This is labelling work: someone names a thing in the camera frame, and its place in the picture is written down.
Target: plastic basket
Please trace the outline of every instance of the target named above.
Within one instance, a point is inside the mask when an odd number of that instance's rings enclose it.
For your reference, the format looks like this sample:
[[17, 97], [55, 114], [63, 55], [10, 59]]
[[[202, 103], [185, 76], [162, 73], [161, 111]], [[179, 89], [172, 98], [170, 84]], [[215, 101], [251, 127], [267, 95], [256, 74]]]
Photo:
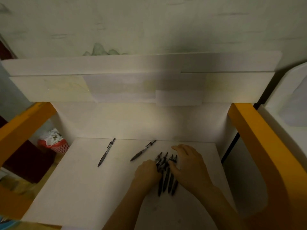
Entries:
[[40, 139], [38, 141], [38, 144], [46, 148], [50, 148], [53, 151], [60, 153], [60, 154], [65, 154], [67, 150], [69, 149], [69, 145], [65, 139], [62, 139], [60, 142], [55, 143], [54, 145], [49, 145], [49, 146], [46, 145], [46, 141]]

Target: white desk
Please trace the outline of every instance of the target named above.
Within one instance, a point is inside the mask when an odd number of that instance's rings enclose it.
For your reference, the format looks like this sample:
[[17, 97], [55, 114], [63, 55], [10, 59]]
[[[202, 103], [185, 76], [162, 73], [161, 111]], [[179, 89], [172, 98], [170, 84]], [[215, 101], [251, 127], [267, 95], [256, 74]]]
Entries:
[[[235, 207], [215, 144], [157, 141], [130, 162], [149, 141], [117, 139], [98, 168], [110, 141], [76, 139], [22, 220], [101, 230], [125, 195], [136, 168], [161, 151], [175, 154], [171, 146], [179, 143], [191, 145], [201, 153], [213, 184]], [[217, 229], [205, 208], [182, 186], [178, 186], [173, 197], [167, 191], [158, 197], [157, 189], [154, 187], [146, 196], [136, 230]]]

